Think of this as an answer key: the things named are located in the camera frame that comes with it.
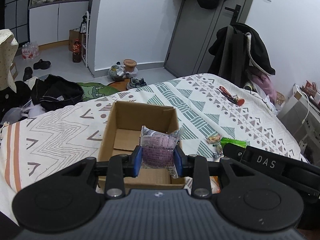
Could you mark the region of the black shoe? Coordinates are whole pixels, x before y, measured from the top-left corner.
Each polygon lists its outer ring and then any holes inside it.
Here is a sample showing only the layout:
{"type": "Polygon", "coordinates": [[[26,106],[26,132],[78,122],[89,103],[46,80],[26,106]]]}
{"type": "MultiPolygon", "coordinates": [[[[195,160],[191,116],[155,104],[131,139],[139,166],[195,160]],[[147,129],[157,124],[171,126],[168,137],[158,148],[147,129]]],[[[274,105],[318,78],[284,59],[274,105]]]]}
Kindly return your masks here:
{"type": "Polygon", "coordinates": [[[34,70],[47,70],[48,68],[50,68],[51,66],[51,62],[50,61],[44,61],[43,59],[40,59],[38,62],[35,62],[33,64],[33,69],[34,70]]]}
{"type": "Polygon", "coordinates": [[[31,67],[26,67],[24,69],[23,81],[27,81],[33,77],[33,69],[31,67]]]}

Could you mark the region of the purple snack packet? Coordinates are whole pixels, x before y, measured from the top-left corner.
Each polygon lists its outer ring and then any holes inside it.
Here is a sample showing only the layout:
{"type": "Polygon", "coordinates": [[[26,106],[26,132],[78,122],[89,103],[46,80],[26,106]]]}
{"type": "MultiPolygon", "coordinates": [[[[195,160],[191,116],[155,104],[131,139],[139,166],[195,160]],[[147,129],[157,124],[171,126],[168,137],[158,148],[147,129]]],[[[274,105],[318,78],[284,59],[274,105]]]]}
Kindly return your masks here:
{"type": "Polygon", "coordinates": [[[164,168],[172,178],[178,178],[174,164],[174,149],[185,132],[183,127],[172,133],[161,133],[142,126],[140,146],[142,147],[142,163],[146,168],[164,168]]]}

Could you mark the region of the patterned bed blanket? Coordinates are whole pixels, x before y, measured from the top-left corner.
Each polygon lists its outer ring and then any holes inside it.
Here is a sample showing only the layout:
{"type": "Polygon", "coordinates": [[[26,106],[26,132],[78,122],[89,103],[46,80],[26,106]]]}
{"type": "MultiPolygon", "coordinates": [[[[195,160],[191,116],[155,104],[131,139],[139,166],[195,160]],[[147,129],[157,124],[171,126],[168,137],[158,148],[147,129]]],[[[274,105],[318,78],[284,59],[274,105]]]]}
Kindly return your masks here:
{"type": "Polygon", "coordinates": [[[213,74],[196,74],[81,102],[1,130],[1,212],[16,193],[84,158],[130,152],[148,134],[177,133],[186,155],[215,160],[218,135],[296,160],[298,143],[265,99],[213,74]]]}

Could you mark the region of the green crocodile rug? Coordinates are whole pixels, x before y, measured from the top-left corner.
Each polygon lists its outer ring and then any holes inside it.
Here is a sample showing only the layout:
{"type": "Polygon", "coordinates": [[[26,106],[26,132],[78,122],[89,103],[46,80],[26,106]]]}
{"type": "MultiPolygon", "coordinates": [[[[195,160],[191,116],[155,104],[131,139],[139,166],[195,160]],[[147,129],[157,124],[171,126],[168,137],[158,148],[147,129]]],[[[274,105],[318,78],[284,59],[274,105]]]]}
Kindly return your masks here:
{"type": "Polygon", "coordinates": [[[128,82],[129,79],[125,79],[124,81],[112,82],[109,85],[103,85],[102,83],[97,82],[79,82],[78,85],[82,88],[84,92],[82,101],[85,102],[105,96],[110,96],[118,92],[126,91],[126,85],[128,82]]]}

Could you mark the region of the grey door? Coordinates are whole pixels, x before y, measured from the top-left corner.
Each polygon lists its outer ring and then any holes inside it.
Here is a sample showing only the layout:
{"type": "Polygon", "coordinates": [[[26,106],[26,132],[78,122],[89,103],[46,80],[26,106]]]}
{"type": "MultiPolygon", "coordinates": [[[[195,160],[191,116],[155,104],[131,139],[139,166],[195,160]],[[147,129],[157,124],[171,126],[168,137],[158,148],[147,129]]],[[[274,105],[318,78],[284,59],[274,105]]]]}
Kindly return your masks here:
{"type": "Polygon", "coordinates": [[[232,21],[245,23],[253,0],[220,0],[214,10],[195,0],[183,0],[169,44],[164,68],[175,77],[206,73],[213,55],[208,49],[219,29],[232,21]]]}

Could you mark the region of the green fruit snack packet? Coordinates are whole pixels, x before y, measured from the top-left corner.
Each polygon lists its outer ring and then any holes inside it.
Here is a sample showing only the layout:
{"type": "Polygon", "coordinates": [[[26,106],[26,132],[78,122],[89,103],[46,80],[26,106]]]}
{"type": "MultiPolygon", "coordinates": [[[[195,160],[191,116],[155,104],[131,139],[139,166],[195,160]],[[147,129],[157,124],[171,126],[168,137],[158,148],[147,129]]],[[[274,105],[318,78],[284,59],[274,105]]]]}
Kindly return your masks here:
{"type": "Polygon", "coordinates": [[[220,144],[222,146],[223,153],[242,153],[247,147],[247,142],[227,137],[223,137],[220,140],[220,144]]]}

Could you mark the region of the pink clothing pile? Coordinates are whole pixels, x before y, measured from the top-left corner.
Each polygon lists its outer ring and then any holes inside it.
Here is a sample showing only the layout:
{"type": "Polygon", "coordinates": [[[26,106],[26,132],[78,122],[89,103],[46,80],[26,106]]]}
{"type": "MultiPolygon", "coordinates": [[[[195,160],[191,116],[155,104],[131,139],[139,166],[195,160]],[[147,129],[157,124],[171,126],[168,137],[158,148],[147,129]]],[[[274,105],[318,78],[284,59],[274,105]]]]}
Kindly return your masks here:
{"type": "Polygon", "coordinates": [[[276,103],[277,100],[277,91],[275,90],[270,78],[268,75],[263,73],[256,67],[250,67],[248,73],[251,77],[251,80],[257,84],[266,95],[269,96],[272,103],[276,103]]]}

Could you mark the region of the black clothes on floor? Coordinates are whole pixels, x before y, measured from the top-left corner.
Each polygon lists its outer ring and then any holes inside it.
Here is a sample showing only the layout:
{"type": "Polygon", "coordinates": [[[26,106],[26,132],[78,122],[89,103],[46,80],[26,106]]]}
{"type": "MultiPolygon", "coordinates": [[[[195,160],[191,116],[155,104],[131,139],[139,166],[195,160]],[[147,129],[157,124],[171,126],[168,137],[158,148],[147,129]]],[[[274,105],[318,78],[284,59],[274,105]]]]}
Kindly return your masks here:
{"type": "Polygon", "coordinates": [[[16,81],[16,91],[10,87],[1,90],[1,125],[20,121],[32,109],[41,107],[46,112],[76,105],[84,97],[81,86],[60,76],[48,75],[36,79],[33,87],[16,81]]]}

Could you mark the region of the white desk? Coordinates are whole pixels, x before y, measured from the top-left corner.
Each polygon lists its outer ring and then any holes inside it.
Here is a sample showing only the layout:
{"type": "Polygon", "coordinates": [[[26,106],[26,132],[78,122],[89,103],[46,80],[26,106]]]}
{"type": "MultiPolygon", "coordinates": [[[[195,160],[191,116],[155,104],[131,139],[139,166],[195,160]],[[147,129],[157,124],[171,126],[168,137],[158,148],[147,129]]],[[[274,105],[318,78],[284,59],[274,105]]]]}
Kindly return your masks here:
{"type": "Polygon", "coordinates": [[[293,85],[277,117],[302,149],[309,147],[313,155],[319,154],[319,109],[299,85],[293,85]]]}

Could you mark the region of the plastic bag on floor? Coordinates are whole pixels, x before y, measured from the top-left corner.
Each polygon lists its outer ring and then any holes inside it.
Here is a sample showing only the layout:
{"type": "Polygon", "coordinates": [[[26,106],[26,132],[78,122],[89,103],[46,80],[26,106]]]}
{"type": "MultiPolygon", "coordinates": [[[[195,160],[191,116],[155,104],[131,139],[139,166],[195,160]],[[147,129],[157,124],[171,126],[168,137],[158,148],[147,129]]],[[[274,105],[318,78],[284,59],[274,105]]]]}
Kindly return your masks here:
{"type": "Polygon", "coordinates": [[[110,79],[115,82],[123,81],[129,78],[129,74],[126,71],[125,66],[121,64],[112,65],[111,68],[108,70],[108,75],[110,79]]]}

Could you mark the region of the white kitchen cabinet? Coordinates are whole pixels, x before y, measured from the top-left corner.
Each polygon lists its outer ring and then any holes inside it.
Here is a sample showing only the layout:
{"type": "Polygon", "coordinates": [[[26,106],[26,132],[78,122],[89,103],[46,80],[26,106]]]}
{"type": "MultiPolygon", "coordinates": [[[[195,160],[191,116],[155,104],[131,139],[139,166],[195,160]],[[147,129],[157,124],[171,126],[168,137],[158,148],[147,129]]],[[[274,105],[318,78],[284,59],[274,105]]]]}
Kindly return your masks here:
{"type": "Polygon", "coordinates": [[[80,27],[89,0],[65,0],[29,8],[29,40],[38,45],[66,41],[80,27]]]}

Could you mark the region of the brown lidded pot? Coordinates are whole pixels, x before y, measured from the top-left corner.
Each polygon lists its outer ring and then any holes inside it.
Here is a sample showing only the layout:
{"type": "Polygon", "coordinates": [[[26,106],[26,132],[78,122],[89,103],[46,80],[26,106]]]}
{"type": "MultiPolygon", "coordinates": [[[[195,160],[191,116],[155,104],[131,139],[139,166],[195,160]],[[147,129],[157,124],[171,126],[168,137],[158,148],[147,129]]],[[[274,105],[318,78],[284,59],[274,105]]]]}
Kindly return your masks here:
{"type": "Polygon", "coordinates": [[[124,67],[126,69],[127,72],[132,73],[135,70],[135,67],[137,65],[135,60],[132,59],[125,59],[123,61],[124,67]]]}

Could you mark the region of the dotted cloth covered table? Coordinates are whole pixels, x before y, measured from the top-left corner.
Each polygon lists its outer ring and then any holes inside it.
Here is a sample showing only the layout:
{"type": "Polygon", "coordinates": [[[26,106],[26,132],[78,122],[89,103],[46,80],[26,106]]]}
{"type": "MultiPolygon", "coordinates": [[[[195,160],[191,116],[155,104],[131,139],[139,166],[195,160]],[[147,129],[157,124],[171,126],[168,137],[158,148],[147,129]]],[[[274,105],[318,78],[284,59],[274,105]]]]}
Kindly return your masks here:
{"type": "Polygon", "coordinates": [[[10,67],[18,49],[13,32],[10,29],[0,31],[0,90],[11,88],[16,93],[16,85],[10,67]]]}

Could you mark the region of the black spray bottle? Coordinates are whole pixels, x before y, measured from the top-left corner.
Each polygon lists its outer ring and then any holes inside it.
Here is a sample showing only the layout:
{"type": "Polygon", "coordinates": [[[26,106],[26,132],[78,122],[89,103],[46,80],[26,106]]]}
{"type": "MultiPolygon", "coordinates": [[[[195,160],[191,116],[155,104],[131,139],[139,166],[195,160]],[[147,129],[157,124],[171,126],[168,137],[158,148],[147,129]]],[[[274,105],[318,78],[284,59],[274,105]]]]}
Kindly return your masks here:
{"type": "Polygon", "coordinates": [[[87,16],[84,15],[82,17],[82,22],[81,22],[81,25],[80,25],[80,33],[84,34],[84,33],[86,33],[86,31],[87,31],[87,16]]]}

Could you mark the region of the black jacket on chair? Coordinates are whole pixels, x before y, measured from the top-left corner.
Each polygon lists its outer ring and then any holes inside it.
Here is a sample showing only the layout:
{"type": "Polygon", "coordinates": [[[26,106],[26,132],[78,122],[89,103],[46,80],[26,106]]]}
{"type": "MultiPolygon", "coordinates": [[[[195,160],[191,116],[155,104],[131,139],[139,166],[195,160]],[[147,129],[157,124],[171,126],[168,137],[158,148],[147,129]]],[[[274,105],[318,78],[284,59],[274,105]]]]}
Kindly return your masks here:
{"type": "Polygon", "coordinates": [[[243,23],[230,24],[218,30],[208,53],[214,57],[208,73],[238,87],[243,87],[250,75],[276,74],[260,35],[243,23]]]}

